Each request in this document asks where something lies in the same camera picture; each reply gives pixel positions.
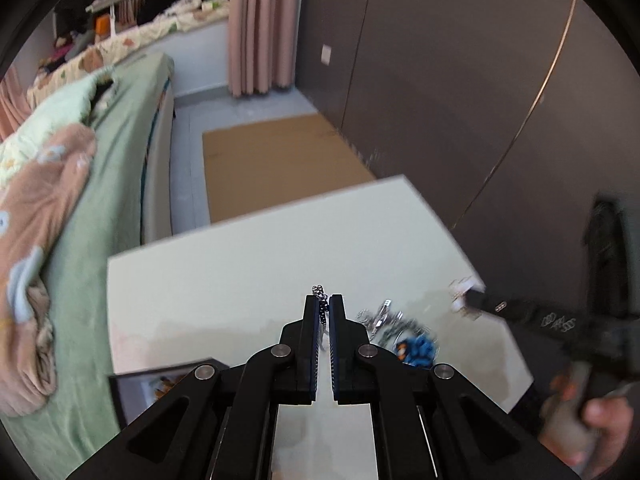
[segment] gray wall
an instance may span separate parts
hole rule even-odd
[[[53,54],[53,40],[53,17],[50,12],[36,27],[14,59],[14,66],[18,71],[18,79],[23,91],[33,83],[38,71],[38,62]]]
[[[602,22],[578,0],[542,100],[453,228],[523,124],[572,0],[323,1],[303,4],[299,88],[376,176],[409,177],[490,287],[578,306],[594,194],[640,183],[640,78]]]

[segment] gray floor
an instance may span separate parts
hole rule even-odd
[[[171,222],[174,235],[210,224],[202,134],[218,128],[315,113],[296,89],[266,96],[222,96],[175,110],[171,140]]]

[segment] pink curtain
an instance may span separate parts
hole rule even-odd
[[[18,71],[11,65],[0,82],[0,139],[4,142],[31,115]]]
[[[229,89],[236,97],[293,84],[300,0],[231,0]]]

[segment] blue object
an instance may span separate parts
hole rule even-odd
[[[436,345],[426,335],[409,337],[396,344],[396,355],[405,364],[428,370],[433,367]]]

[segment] metal chain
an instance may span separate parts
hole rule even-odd
[[[320,303],[320,323],[322,323],[322,329],[326,332],[326,315],[329,312],[328,296],[324,293],[322,285],[314,285],[311,287],[311,293],[318,298]]]

